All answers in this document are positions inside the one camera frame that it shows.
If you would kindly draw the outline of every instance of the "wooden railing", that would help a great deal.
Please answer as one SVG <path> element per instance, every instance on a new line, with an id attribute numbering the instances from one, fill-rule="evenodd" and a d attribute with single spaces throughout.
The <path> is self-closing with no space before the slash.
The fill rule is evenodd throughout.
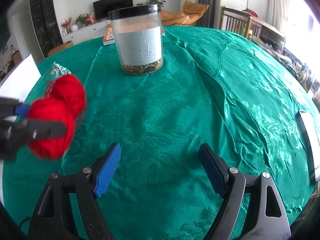
<path id="1" fill-rule="evenodd" d="M 248 13 L 227 7 L 222 7 L 221 10 L 220 29 L 238 33 L 245 38 L 249 37 L 249 31 L 252 30 L 252 36 L 263 35 L 277 44 L 285 40 L 284 34 L 270 24 Z"/>

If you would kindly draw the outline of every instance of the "cardboard box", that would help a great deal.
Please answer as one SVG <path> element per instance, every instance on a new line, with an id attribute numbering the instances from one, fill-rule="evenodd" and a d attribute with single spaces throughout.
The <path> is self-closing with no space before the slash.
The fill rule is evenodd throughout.
<path id="1" fill-rule="evenodd" d="M 72 46 L 73 46 L 73 41 L 67 41 L 67 42 L 61 44 L 60 46 L 55 47 L 52 50 L 50 50 L 48 53 L 48 57 L 50 57 L 54 54 L 57 54 L 58 52 L 63 51 L 63 50 L 70 48 Z"/>

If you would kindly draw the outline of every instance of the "white tv cabinet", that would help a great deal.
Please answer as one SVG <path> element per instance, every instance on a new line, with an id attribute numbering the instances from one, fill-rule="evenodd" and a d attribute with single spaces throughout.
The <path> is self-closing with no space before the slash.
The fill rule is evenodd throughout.
<path id="1" fill-rule="evenodd" d="M 73 44 L 78 44 L 83 41 L 98 38 L 104 36 L 107 32 L 107 25 L 110 20 L 95 23 L 90 26 L 82 27 L 75 32 L 71 32 L 65 36 L 62 36 L 63 42 L 73 41 Z"/>

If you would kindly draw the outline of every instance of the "green tablecloth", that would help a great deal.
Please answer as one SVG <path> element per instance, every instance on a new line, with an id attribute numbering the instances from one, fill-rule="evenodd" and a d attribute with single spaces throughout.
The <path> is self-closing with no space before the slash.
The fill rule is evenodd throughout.
<path id="1" fill-rule="evenodd" d="M 38 66 L 41 74 L 53 62 L 70 69 L 85 86 L 88 109 L 62 160 L 39 160 L 24 147 L 4 164 L 4 203 L 16 222 L 32 215 L 52 172 L 76 173 L 113 142 L 122 158 L 98 201 L 117 240 L 204 237 L 222 203 L 197 158 L 204 142 L 243 173 L 269 172 L 295 220 L 314 188 L 295 116 L 305 110 L 320 127 L 320 115 L 286 69 L 250 41 L 213 29 L 166 28 L 164 65 L 147 76 L 124 74 L 116 46 L 101 43 L 83 42 Z M 27 101 L 45 86 L 42 77 Z M 247 205 L 248 196 L 238 222 Z"/>

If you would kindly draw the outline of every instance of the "black lid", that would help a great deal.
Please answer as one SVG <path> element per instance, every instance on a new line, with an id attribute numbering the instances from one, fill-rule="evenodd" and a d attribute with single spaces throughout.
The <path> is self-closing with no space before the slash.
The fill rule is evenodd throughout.
<path id="1" fill-rule="evenodd" d="M 159 4 L 148 4 L 127 7 L 115 11 L 109 12 L 110 20 L 119 20 L 129 17 L 136 17 L 148 14 L 159 13 L 161 11 L 161 6 Z"/>

